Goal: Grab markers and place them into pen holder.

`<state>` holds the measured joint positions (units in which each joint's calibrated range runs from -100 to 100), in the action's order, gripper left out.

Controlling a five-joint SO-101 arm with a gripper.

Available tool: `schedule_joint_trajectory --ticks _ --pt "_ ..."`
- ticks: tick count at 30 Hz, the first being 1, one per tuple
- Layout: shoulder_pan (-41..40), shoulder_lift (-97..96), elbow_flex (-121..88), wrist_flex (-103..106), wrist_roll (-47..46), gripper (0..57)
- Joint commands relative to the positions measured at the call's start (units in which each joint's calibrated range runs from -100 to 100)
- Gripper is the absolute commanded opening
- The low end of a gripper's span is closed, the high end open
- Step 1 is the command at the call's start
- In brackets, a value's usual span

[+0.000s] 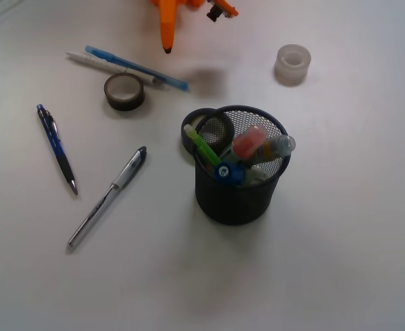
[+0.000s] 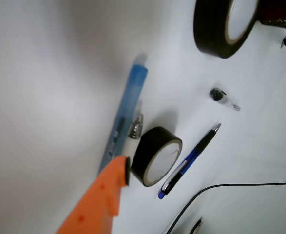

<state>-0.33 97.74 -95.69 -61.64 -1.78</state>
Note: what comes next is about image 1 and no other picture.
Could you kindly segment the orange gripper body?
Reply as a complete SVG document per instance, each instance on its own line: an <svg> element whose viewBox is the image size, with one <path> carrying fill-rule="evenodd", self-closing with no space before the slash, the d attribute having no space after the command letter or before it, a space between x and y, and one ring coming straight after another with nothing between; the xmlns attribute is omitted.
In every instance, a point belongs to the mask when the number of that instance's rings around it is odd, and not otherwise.
<svg viewBox="0 0 405 331"><path fill-rule="evenodd" d="M210 10L206 16L213 22L216 22L220 16L232 19L239 15L235 7L230 5L225 0L187 0L183 1L188 7L192 9L200 8L205 2L211 5Z"/></svg>

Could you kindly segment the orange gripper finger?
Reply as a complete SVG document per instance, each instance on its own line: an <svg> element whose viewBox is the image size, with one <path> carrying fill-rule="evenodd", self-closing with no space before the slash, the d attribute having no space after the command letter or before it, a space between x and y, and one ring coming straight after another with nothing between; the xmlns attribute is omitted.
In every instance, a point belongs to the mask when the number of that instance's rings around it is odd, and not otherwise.
<svg viewBox="0 0 405 331"><path fill-rule="evenodd" d="M178 6L183 4L179 0L152 0L159 10L161 43L166 54L172 52L175 36Z"/></svg>

